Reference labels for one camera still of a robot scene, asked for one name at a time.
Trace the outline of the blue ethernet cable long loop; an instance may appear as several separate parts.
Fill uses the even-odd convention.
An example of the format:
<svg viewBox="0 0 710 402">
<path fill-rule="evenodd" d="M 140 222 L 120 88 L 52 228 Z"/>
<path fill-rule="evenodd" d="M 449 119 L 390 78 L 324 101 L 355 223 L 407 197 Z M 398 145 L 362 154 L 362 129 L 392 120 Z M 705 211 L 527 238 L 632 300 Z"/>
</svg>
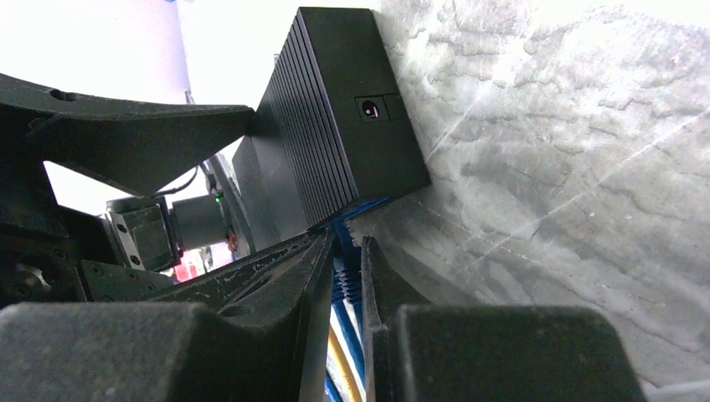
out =
<svg viewBox="0 0 710 402">
<path fill-rule="evenodd" d="M 346 301 L 331 306 L 327 338 L 325 392 L 328 401 L 365 401 L 363 345 L 354 308 Z"/>
</svg>

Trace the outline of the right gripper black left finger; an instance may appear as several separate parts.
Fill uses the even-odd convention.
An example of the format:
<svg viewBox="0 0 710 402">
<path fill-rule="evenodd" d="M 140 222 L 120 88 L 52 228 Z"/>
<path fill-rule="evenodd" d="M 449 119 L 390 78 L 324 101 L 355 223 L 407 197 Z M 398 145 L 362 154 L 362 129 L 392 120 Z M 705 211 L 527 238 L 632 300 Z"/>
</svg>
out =
<svg viewBox="0 0 710 402">
<path fill-rule="evenodd" d="M 320 401 L 333 236 L 256 292 L 202 303 L 19 303 L 1 312 L 4 401 Z"/>
</svg>

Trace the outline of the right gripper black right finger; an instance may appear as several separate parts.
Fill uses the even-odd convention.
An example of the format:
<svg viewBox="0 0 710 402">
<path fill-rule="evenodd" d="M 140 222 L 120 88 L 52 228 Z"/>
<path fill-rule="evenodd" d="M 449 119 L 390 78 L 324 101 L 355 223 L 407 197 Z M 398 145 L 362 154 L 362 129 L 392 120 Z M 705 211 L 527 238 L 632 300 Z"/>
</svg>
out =
<svg viewBox="0 0 710 402">
<path fill-rule="evenodd" d="M 370 401 L 642 401 L 613 326 L 569 306 L 490 306 L 362 242 Z"/>
</svg>

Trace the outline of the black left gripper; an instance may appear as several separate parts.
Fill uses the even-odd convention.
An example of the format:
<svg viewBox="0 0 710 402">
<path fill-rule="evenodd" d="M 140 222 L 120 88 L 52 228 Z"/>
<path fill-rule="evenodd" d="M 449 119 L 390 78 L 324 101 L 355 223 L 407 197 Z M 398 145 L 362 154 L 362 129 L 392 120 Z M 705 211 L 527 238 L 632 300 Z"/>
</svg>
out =
<svg viewBox="0 0 710 402">
<path fill-rule="evenodd" d="M 57 203 L 49 161 L 137 196 L 156 193 L 247 132 L 249 106 L 117 100 L 1 77 L 1 305 L 140 301 L 175 285 L 120 214 Z"/>
</svg>

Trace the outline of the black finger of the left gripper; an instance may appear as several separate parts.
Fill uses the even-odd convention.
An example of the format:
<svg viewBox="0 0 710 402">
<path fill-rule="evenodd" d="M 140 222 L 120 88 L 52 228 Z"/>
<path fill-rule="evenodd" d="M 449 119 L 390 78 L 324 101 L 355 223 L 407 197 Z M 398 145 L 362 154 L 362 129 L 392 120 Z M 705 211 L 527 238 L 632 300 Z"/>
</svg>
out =
<svg viewBox="0 0 710 402">
<path fill-rule="evenodd" d="M 225 309 L 285 274 L 313 245 L 326 238 L 324 233 L 297 236 L 190 281 L 155 291 L 149 301 L 202 303 L 215 311 Z"/>
</svg>

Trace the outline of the black network switch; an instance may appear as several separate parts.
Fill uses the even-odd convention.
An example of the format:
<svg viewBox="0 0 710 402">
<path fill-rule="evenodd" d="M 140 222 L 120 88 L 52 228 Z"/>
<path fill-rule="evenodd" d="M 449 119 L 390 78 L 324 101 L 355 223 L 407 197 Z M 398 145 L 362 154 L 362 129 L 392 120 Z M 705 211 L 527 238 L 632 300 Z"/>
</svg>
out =
<svg viewBox="0 0 710 402">
<path fill-rule="evenodd" d="M 298 8 L 232 163 L 256 251 L 429 185 L 371 10 Z"/>
</svg>

